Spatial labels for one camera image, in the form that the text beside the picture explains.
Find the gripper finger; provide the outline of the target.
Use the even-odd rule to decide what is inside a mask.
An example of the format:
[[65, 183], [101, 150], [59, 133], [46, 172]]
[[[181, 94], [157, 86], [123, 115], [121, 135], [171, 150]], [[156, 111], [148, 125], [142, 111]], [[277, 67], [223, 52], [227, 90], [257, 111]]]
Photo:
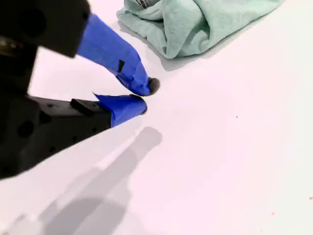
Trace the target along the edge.
[[19, 0], [18, 22], [33, 44], [109, 70], [129, 91], [150, 96], [160, 81], [148, 76], [137, 51], [90, 10], [86, 0]]
[[96, 95], [96, 101], [44, 99], [39, 117], [39, 160], [114, 128], [147, 111], [137, 95]]

